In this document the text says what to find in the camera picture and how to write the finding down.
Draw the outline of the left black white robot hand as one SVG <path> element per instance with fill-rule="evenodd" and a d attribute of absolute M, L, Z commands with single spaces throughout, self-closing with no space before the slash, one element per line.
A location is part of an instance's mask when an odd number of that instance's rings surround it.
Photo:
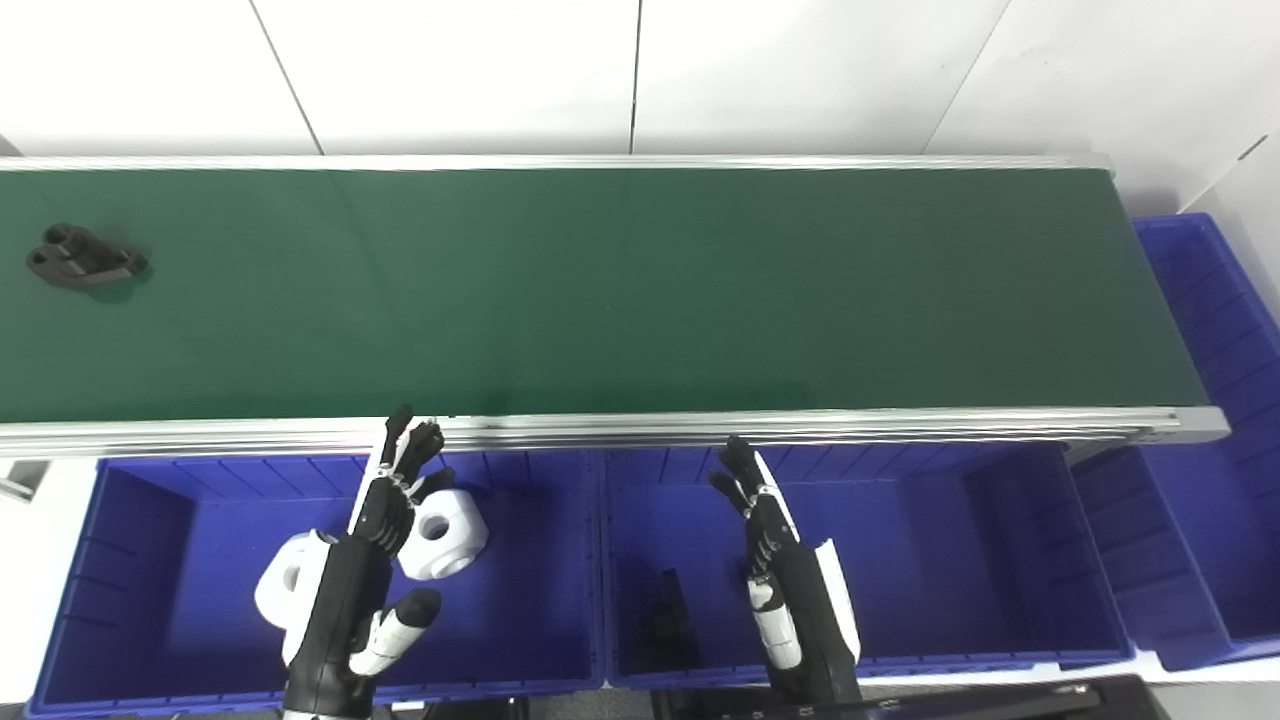
<path fill-rule="evenodd" d="M 417 510 L 453 471 L 422 477 L 445 443 L 435 421 L 413 421 L 410 404 L 385 421 L 372 447 L 348 525 L 317 533 L 320 555 L 300 574 L 310 601 L 285 633 L 283 719 L 370 719 L 378 678 L 436 620 L 442 596 L 413 588 L 388 603 L 393 565 L 413 534 Z"/>

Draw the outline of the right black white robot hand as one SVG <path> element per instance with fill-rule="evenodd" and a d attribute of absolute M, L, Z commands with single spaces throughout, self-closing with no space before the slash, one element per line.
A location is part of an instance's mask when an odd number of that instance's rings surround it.
<path fill-rule="evenodd" d="M 861 701 L 861 641 L 832 539 L 806 544 L 763 455 L 740 436 L 709 471 L 742 519 L 744 582 L 772 689 L 791 705 Z"/>

